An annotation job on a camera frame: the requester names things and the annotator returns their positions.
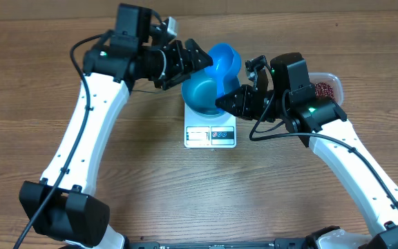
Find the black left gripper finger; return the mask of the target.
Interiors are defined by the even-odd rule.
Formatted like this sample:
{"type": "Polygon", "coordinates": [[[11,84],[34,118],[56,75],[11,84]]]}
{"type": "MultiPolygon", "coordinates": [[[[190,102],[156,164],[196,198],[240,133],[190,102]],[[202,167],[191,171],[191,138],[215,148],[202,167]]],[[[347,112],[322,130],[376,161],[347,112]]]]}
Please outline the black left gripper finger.
{"type": "Polygon", "coordinates": [[[193,39],[188,39],[185,46],[188,54],[187,65],[192,71],[200,71],[214,64],[211,56],[204,52],[193,39]]]}
{"type": "Polygon", "coordinates": [[[161,72],[157,79],[157,88],[166,91],[190,78],[191,73],[189,72],[161,72]]]}

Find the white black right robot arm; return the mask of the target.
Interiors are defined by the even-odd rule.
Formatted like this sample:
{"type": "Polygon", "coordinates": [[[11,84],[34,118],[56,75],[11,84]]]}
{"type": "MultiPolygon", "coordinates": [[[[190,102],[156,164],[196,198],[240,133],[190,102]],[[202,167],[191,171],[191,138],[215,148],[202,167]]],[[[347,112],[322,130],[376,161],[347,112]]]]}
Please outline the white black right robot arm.
{"type": "Polygon", "coordinates": [[[300,53],[268,62],[248,60],[252,85],[216,99],[216,106],[237,118],[286,126],[284,137],[297,136],[334,173],[358,207],[369,234],[329,226],[304,238],[299,248],[398,248],[398,186],[356,134],[345,111],[330,96],[319,96],[300,53]]]}

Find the blue plastic measuring scoop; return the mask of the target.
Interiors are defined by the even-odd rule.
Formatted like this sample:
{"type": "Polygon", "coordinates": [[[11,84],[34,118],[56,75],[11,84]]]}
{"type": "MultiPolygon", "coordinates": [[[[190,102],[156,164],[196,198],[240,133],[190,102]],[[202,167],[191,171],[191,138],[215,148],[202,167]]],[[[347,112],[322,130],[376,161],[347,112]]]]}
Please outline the blue plastic measuring scoop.
{"type": "Polygon", "coordinates": [[[208,55],[213,65],[205,69],[205,73],[216,81],[216,98],[231,93],[240,86],[238,74],[241,68],[239,53],[229,44],[220,43],[213,46],[208,55]]]}

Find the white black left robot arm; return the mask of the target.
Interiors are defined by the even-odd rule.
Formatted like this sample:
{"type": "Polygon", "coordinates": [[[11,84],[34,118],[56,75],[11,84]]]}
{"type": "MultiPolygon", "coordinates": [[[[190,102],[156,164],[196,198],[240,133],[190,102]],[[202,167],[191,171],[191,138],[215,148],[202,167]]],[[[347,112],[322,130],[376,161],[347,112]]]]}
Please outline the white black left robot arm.
{"type": "Polygon", "coordinates": [[[175,19],[122,3],[114,29],[90,38],[91,49],[75,65],[81,89],[61,144],[39,181],[26,181],[19,192],[27,230],[69,248],[127,246],[110,226],[109,206],[95,198],[100,161],[137,80],[167,90],[212,65],[194,40],[177,40],[177,31],[175,19]]]}

